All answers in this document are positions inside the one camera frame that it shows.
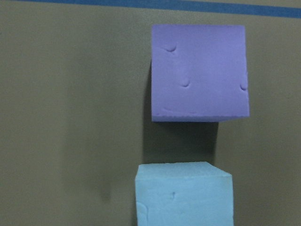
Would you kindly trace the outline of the purple foam block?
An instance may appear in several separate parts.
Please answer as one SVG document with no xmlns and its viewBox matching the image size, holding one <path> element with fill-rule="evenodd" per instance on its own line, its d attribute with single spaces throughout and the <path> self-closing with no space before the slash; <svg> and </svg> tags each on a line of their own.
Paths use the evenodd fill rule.
<svg viewBox="0 0 301 226">
<path fill-rule="evenodd" d="M 153 122 L 221 122 L 249 115 L 244 26 L 153 25 Z"/>
</svg>

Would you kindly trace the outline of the light blue foam block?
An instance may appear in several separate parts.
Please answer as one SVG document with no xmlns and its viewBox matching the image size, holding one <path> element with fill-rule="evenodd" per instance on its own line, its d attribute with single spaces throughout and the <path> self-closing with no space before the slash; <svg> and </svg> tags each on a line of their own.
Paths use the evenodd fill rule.
<svg viewBox="0 0 301 226">
<path fill-rule="evenodd" d="M 208 162 L 139 165 L 135 199 L 139 226 L 234 225 L 232 175 Z"/>
</svg>

